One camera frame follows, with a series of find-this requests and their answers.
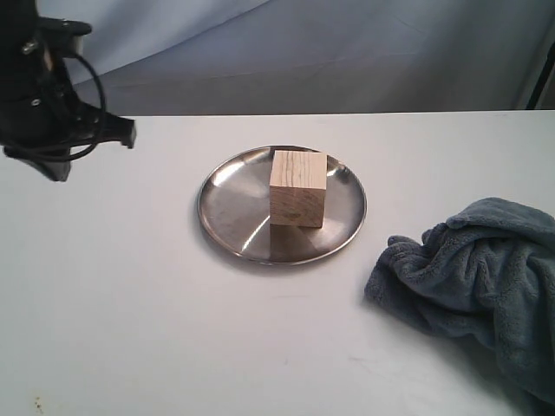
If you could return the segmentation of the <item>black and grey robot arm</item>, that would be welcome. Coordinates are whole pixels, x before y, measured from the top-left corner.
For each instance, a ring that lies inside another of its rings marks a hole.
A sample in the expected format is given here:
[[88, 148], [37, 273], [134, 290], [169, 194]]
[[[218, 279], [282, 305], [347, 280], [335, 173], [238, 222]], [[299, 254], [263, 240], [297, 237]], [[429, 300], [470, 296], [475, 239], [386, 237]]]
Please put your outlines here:
[[[54, 182], [67, 180], [73, 161], [100, 144], [134, 147], [133, 120], [108, 111], [99, 75], [79, 53], [89, 24], [40, 16], [34, 1], [1, 3], [1, 149]], [[98, 106], [82, 101], [66, 66], [91, 75]]]

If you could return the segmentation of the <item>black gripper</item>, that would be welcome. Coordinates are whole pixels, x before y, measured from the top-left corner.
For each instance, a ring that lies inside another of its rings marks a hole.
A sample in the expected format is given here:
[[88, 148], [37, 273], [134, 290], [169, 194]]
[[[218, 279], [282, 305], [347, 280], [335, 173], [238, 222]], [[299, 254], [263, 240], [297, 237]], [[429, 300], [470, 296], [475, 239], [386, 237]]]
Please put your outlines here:
[[[96, 107], [76, 93], [65, 63], [79, 62], [91, 75]], [[17, 150], [94, 150], [118, 142], [133, 149], [134, 120], [107, 112], [99, 75], [82, 56], [52, 49], [36, 25], [1, 60], [1, 144], [6, 157], [18, 160], [54, 182], [65, 182], [71, 162], [32, 160]]]

